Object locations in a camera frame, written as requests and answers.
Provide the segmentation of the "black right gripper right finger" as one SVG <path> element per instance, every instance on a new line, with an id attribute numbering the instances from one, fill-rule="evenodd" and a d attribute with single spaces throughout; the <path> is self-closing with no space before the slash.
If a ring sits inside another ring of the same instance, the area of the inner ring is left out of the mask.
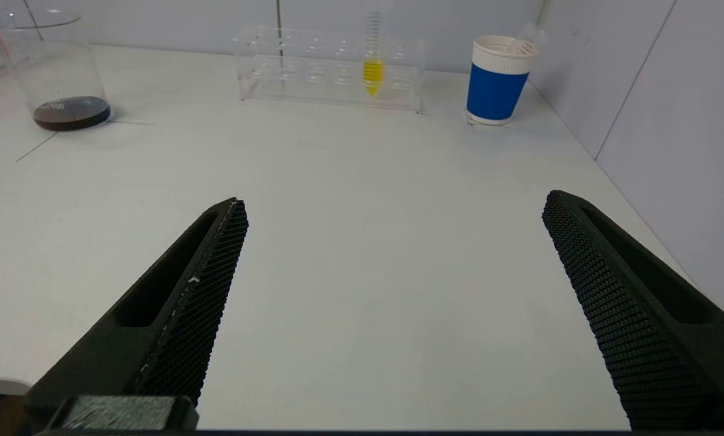
<path id="1" fill-rule="evenodd" d="M 724 311 L 585 199 L 542 221 L 634 431 L 724 431 Z"/>

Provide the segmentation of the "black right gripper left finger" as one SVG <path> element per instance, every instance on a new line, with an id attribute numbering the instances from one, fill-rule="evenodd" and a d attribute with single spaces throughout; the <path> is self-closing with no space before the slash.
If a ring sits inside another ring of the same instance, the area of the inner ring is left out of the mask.
<path id="1" fill-rule="evenodd" d="M 248 234 L 235 197 L 205 210 L 30 388 L 41 430 L 64 401 L 93 395 L 182 398 L 196 408 Z"/>

